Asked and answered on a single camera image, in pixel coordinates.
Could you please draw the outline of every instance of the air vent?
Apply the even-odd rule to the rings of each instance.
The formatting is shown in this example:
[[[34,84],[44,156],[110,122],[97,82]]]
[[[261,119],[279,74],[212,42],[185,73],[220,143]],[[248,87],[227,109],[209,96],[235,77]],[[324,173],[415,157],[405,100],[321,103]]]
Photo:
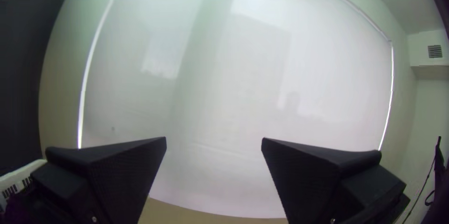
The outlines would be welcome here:
[[[443,57],[441,45],[427,46],[427,50],[429,51],[429,58],[442,58]]]

